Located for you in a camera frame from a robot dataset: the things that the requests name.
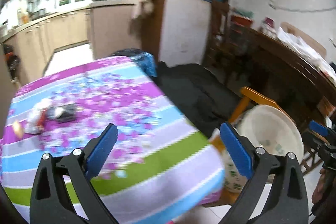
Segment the beige cabinet door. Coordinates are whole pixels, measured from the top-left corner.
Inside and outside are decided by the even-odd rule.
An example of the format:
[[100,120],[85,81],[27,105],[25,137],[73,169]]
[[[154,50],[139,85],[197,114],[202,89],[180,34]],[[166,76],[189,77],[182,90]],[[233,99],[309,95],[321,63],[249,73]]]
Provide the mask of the beige cabinet door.
[[44,61],[45,63],[49,62],[51,55],[53,54],[53,49],[49,43],[49,34],[47,32],[47,21],[42,21],[38,23],[38,31],[40,36],[41,48],[43,51]]
[[68,13],[71,44],[87,41],[87,15],[85,10],[78,10]]
[[53,48],[58,49],[72,44],[69,32],[69,18],[67,14],[56,16],[50,19]]
[[22,85],[42,77],[46,62],[40,44],[39,26],[32,26],[17,34],[17,51],[21,58],[19,73]]

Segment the blue gripper pad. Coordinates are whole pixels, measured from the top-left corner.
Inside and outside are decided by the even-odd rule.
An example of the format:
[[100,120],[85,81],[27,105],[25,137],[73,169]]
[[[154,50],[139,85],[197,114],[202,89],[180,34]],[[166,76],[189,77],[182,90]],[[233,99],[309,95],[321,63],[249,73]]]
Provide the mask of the blue gripper pad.
[[118,138],[118,129],[115,125],[108,126],[103,133],[101,138],[88,156],[86,162],[86,173],[85,177],[90,180],[93,177],[98,176],[101,168],[103,167],[108,155],[110,154],[113,146],[115,145]]
[[315,131],[316,133],[320,134],[322,137],[328,136],[328,129],[324,126],[320,125],[315,121],[311,121],[309,123],[309,129]]
[[220,126],[219,131],[225,148],[235,163],[239,174],[250,179],[253,175],[252,160],[250,156],[226,123],[223,123]]

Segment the cable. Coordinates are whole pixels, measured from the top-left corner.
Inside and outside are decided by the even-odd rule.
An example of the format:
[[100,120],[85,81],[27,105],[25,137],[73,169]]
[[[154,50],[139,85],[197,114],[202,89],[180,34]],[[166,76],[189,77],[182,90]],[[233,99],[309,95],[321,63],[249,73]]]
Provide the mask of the cable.
[[288,9],[280,6],[275,6],[271,3],[269,3],[269,6],[271,6],[274,10],[283,10],[283,11],[288,11],[288,12],[297,12],[297,13],[316,13],[316,12],[329,12],[332,10],[336,10],[335,7],[327,8],[327,9],[320,9],[320,10],[300,10],[300,9]]

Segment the plastic container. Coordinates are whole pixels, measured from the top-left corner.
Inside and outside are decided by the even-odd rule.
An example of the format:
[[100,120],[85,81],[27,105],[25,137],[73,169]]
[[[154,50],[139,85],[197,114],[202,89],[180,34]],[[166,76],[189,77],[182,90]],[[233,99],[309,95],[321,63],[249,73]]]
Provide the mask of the plastic container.
[[[301,163],[304,154],[301,135],[294,122],[282,111],[268,106],[257,105],[246,113],[237,132],[247,137],[254,147],[263,146],[273,155],[285,156],[295,153]],[[223,152],[226,180],[225,187],[230,192],[239,193],[245,185],[246,177],[239,174],[229,153]],[[272,183],[274,175],[269,175],[268,183]]]

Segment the countertop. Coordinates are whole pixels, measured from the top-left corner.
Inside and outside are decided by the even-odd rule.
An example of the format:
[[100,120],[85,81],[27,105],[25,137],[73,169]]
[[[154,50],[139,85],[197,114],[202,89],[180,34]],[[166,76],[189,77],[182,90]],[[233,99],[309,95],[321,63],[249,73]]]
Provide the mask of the countertop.
[[134,5],[134,4],[136,4],[136,2],[137,2],[137,0],[101,0],[101,1],[92,2],[89,5],[84,5],[84,6],[81,6],[81,7],[76,7],[76,8],[73,8],[73,9],[68,9],[68,10],[63,10],[63,11],[60,11],[60,12],[52,13],[52,14],[49,14],[45,17],[41,17],[39,19],[36,19],[36,20],[28,22],[24,25],[21,25],[14,30],[9,31],[7,35],[0,38],[0,43],[3,43],[4,41],[10,39],[13,35],[17,34],[18,32],[21,32],[24,29],[27,29],[27,28],[29,28],[29,27],[31,27],[31,26],[33,26],[33,25],[35,25],[35,24],[37,24],[41,21],[47,20],[47,19],[52,18],[52,17],[60,16],[60,15],[70,13],[70,12],[74,12],[74,11],[78,11],[78,10],[93,9],[93,8],[103,7],[103,6]]

